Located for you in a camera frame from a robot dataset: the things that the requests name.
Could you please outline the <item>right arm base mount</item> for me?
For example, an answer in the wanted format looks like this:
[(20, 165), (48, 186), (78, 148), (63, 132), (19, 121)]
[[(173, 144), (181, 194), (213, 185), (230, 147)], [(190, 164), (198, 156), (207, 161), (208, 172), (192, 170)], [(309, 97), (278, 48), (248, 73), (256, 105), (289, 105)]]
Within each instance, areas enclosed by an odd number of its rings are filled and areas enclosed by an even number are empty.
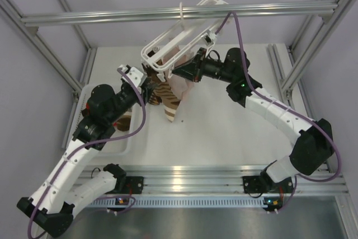
[(243, 176), (243, 188), (245, 194), (263, 194), (266, 191), (260, 176)]

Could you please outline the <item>brown beige striped sock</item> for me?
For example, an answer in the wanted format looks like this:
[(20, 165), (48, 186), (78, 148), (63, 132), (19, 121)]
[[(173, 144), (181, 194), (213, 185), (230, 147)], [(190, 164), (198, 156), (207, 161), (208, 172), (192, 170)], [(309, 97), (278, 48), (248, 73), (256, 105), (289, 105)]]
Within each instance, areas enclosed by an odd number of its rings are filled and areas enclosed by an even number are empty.
[(152, 105), (163, 105), (165, 116), (171, 123), (175, 119), (180, 102), (167, 82), (158, 82), (149, 99)]

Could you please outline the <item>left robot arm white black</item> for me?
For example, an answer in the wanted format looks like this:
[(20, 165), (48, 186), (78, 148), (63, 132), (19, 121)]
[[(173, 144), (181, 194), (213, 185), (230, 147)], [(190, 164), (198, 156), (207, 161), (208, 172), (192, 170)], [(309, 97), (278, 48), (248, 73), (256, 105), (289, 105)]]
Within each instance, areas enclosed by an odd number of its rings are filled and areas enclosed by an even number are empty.
[(106, 165), (82, 186), (72, 186), (104, 145), (112, 140), (114, 124), (135, 104), (144, 109), (156, 85), (146, 79), (138, 90), (123, 82), (120, 92), (101, 84), (93, 88), (73, 138), (62, 159), (49, 177), (30, 197), (21, 198), (17, 207), (44, 232), (57, 238), (71, 226), (87, 205), (106, 193), (120, 193), (126, 188), (126, 172), (113, 163)]

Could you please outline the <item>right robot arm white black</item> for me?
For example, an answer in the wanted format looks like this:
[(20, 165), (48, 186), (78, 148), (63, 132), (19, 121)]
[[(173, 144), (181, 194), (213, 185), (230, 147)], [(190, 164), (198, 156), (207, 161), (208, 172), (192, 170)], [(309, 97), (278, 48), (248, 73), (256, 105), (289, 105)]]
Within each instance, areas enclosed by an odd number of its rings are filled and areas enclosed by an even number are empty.
[(314, 121), (271, 97), (248, 74), (248, 67), (249, 60), (240, 48), (229, 49), (224, 61), (211, 58), (201, 48), (172, 73), (191, 82), (200, 82), (203, 77), (226, 82), (232, 101), (263, 117), (286, 135), (292, 152), (273, 161), (258, 177), (259, 193), (274, 192), (288, 178), (311, 175), (333, 155), (332, 128), (327, 120)]

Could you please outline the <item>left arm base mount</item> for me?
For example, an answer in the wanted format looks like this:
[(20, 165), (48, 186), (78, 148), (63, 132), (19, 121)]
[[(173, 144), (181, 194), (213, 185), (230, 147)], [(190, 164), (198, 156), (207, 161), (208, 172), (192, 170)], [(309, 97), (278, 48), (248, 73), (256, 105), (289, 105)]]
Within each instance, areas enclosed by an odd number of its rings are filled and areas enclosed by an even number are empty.
[(120, 194), (141, 194), (144, 187), (144, 177), (142, 176), (127, 176)]

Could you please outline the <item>white plastic clip hanger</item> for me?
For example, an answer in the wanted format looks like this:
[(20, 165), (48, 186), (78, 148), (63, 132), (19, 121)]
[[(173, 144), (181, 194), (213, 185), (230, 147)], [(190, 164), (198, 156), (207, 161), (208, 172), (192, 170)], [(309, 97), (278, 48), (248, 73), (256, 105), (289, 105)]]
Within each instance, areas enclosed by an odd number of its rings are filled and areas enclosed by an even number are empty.
[[(205, 28), (196, 37), (192, 38), (192, 40), (180, 49), (180, 52), (173, 56), (167, 63), (163, 64), (162, 58), (166, 54), (194, 34), (194, 32), (207, 21), (206, 19), (201, 18), (196, 19), (192, 23), (185, 22), (184, 7), (182, 3), (179, 5), (179, 13), (180, 19), (171, 28), (152, 40), (141, 51), (142, 63), (145, 67), (153, 69), (161, 82), (172, 76), (172, 70), (179, 60), (184, 56), (187, 56), (195, 45), (203, 42), (201, 36), (206, 30), (211, 30), (216, 33), (216, 30), (223, 22), (223, 20), (217, 19), (211, 26)], [(204, 44), (204, 48), (207, 49), (206, 54), (208, 54), (213, 46), (206, 46)]]

